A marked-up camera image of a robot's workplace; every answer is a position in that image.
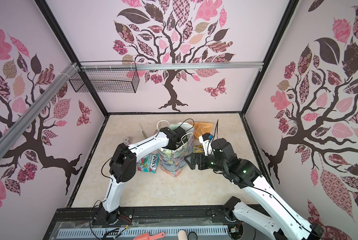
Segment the green yellow snack bag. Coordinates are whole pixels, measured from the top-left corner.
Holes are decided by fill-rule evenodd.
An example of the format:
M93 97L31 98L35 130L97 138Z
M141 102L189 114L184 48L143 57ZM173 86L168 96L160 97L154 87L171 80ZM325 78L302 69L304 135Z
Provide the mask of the green yellow snack bag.
M196 153L204 153L204 148L201 145L198 146L193 146L192 147L192 153L196 154Z

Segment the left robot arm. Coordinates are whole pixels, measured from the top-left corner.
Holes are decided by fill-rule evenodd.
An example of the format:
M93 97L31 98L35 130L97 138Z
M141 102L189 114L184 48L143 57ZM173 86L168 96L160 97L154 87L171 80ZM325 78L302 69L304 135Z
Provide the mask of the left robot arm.
M178 127L164 127L158 132L138 143L117 146L109 159L110 182L104 200L100 203L96 219L102 223L113 224L120 217L120 199L125 183L131 180L137 171L137 163L158 149L175 150L186 134L193 133L193 125L179 123Z

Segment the Fox's candy bag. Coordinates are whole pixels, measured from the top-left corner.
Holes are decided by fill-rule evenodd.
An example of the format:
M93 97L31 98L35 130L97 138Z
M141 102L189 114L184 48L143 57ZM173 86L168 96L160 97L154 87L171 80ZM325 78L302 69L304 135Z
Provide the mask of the Fox's candy bag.
M137 163L137 170L140 172L156 173L159 166L159 155L148 154Z

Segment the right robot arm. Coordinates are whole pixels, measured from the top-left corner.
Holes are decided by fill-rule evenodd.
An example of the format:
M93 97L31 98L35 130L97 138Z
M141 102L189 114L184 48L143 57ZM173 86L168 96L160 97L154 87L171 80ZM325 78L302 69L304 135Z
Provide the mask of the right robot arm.
M249 160L240 159L225 139L201 141L204 152L185 156L189 167L212 169L251 195L267 212L263 214L231 197L224 214L231 222L251 225L271 240L321 240L323 228L311 224L293 210L274 190L261 171Z

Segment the colourful paper gift bag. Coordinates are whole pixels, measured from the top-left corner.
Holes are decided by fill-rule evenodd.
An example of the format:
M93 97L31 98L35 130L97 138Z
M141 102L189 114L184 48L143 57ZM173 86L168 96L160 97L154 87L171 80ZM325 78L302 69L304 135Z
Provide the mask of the colourful paper gift bag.
M185 156L192 153L194 126L190 123L177 123L170 125L169 129L178 137L174 139L173 144L158 149L159 163L164 172L176 178L187 165Z

